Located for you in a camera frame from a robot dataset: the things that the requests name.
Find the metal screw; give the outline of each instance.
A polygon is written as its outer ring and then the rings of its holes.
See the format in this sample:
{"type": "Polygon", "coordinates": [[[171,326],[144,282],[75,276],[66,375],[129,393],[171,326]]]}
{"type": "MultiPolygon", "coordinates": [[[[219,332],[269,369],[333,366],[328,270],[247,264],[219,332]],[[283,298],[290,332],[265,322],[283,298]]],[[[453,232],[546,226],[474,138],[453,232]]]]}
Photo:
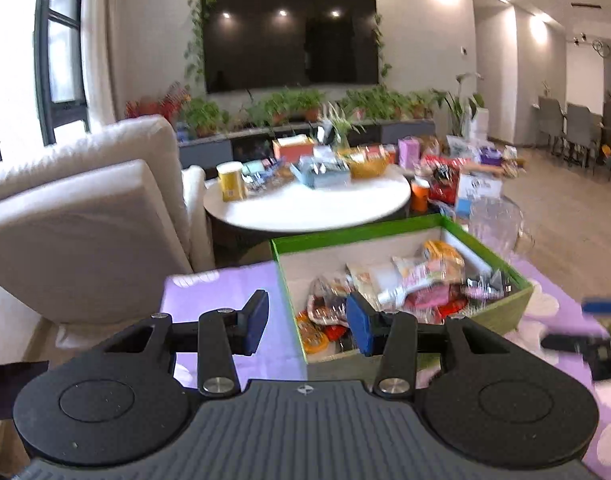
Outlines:
{"type": "Polygon", "coordinates": [[[203,389],[209,394],[226,394],[234,389],[234,383],[227,377],[212,377],[203,383],[203,389]]]}
{"type": "Polygon", "coordinates": [[[379,383],[379,390],[390,395],[404,394],[410,390],[410,383],[399,377],[390,377],[388,379],[383,379],[379,383]]]}

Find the purple box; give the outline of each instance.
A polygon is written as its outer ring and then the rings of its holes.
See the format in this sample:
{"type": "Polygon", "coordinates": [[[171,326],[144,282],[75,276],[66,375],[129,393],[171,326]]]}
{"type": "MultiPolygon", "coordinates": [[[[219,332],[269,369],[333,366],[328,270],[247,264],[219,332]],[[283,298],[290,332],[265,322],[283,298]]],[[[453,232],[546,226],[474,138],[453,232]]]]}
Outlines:
{"type": "Polygon", "coordinates": [[[399,166],[404,170],[414,170],[421,159],[421,143],[415,137],[399,139],[399,166]]]}

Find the tv screen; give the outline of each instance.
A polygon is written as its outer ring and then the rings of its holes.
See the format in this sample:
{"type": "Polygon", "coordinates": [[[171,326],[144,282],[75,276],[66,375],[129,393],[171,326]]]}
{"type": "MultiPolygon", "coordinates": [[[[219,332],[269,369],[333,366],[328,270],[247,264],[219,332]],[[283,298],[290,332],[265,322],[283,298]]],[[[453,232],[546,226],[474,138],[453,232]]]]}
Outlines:
{"type": "Polygon", "coordinates": [[[216,0],[204,9],[207,92],[378,83],[376,0],[216,0]]]}

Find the cardboard box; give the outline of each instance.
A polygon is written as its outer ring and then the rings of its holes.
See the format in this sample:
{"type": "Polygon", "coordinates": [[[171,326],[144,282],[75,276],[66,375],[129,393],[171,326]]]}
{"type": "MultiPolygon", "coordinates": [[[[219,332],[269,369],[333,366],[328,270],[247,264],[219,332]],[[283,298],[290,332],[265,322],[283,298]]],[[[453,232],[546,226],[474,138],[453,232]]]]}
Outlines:
{"type": "MultiPolygon", "coordinates": [[[[272,240],[274,256],[284,284],[286,304],[294,316],[306,307],[311,282],[319,275],[345,269],[346,264],[376,265],[392,256],[409,257],[419,253],[427,240],[441,239],[452,245],[466,261],[466,272],[474,269],[503,269],[513,281],[515,292],[473,317],[498,334],[516,329],[523,316],[533,287],[515,269],[482,245],[454,222],[441,215],[422,216],[406,220],[383,222],[351,229],[272,240]]],[[[294,333],[300,343],[297,325],[294,333]]],[[[308,380],[361,379],[371,384],[380,363],[380,356],[364,357],[358,350],[333,353],[327,351],[302,358],[308,380]]],[[[419,356],[419,369],[437,361],[431,354],[419,356]]]]}
{"type": "Polygon", "coordinates": [[[275,158],[283,158],[286,162],[298,162],[302,156],[312,156],[314,140],[305,135],[284,137],[272,141],[275,158]]]}

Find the white wall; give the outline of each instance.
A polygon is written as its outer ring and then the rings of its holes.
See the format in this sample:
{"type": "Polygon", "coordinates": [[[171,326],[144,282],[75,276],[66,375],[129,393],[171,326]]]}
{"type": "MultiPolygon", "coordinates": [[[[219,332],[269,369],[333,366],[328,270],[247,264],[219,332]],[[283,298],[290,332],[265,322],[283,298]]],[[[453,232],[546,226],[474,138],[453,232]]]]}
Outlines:
{"type": "MultiPolygon", "coordinates": [[[[118,113],[127,100],[156,96],[183,81],[183,52],[191,37],[187,0],[113,0],[111,41],[118,113]]],[[[455,76],[476,71],[472,0],[377,0],[383,14],[387,84],[399,90],[456,89],[455,76]],[[461,55],[461,47],[468,56],[461,55]]],[[[468,81],[465,91],[473,91],[468,81]]],[[[330,97],[341,95],[333,89],[330,97]]],[[[235,111],[244,92],[220,99],[235,111]]]]}
{"type": "Polygon", "coordinates": [[[591,45],[567,44],[567,102],[587,106],[592,113],[603,114],[605,74],[603,58],[591,45]]]}
{"type": "Polygon", "coordinates": [[[517,127],[514,143],[518,146],[537,142],[538,98],[543,95],[543,81],[551,89],[550,97],[565,107],[566,49],[565,36],[516,8],[519,54],[519,87],[517,89],[517,127]]]}
{"type": "Polygon", "coordinates": [[[474,10],[478,91],[490,110],[489,136],[513,142],[517,117],[517,21],[514,7],[474,10]]]}

